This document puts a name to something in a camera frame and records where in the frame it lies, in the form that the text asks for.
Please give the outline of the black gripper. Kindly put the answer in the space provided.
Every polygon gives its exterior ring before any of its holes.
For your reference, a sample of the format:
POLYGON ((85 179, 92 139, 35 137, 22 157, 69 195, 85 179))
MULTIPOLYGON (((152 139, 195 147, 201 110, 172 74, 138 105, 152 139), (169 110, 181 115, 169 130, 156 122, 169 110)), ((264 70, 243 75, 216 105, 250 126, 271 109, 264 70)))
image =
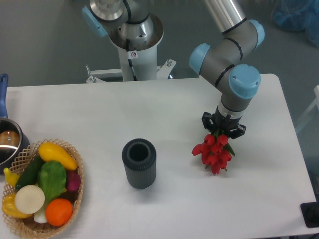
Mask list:
POLYGON ((219 111, 214 114, 204 112, 201 120, 204 128, 211 134, 220 133, 231 139, 236 139, 246 132, 246 126, 239 124, 240 118, 232 119, 231 115, 223 116, 219 111))

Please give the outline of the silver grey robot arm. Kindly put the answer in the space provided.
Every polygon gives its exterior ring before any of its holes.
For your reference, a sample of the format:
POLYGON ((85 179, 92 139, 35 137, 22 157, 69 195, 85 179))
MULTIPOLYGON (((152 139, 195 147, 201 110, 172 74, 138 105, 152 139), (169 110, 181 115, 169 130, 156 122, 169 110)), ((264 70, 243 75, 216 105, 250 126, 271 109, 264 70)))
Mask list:
MULTIPOLYGON (((264 40, 262 25, 248 20, 235 0, 207 0, 205 5, 223 40, 217 47, 198 45, 189 58, 192 70, 221 92, 215 113, 204 113, 202 122, 211 133, 235 139, 245 134, 240 119, 256 95, 261 76, 244 56, 264 40)), ((145 0, 92 0, 82 8, 87 25, 117 47, 124 81, 157 77, 157 46, 163 37, 161 21, 149 12, 145 0)))

